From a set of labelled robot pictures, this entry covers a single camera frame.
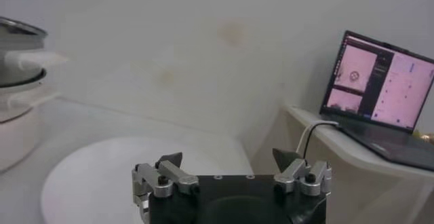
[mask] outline white cable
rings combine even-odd
[[[300,138],[300,140],[298,141],[298,145],[297,145],[297,149],[296,149],[296,153],[298,153],[299,151],[300,151],[300,148],[301,148],[301,145],[302,145],[302,143],[303,143],[303,139],[304,139],[304,136],[306,135],[306,133],[313,127],[313,126],[315,126],[315,125],[317,125],[317,124],[331,124],[331,125],[338,125],[339,123],[338,122],[333,122],[333,121],[315,121],[315,122],[313,122],[311,125],[309,125],[309,126],[307,126],[305,129],[304,129],[304,131],[303,131],[303,133],[301,134],[301,138]]]

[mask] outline stainless steel pot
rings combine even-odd
[[[42,67],[19,67],[16,62],[7,62],[10,51],[39,50],[47,33],[35,26],[0,17],[0,88],[22,86],[45,77]]]

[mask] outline white pot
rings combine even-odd
[[[39,107],[0,124],[0,171],[22,160],[41,140]]]
[[[22,160],[41,140],[39,105],[53,99],[57,92],[39,86],[4,96],[0,107],[0,171]]]

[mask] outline black screw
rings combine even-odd
[[[314,174],[308,174],[304,179],[307,183],[314,183],[317,180],[317,177]]]
[[[158,185],[162,186],[162,185],[166,185],[169,183],[169,179],[166,176],[158,176]]]

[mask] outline laptop screen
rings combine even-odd
[[[433,77],[432,60],[347,32],[321,112],[413,131]]]

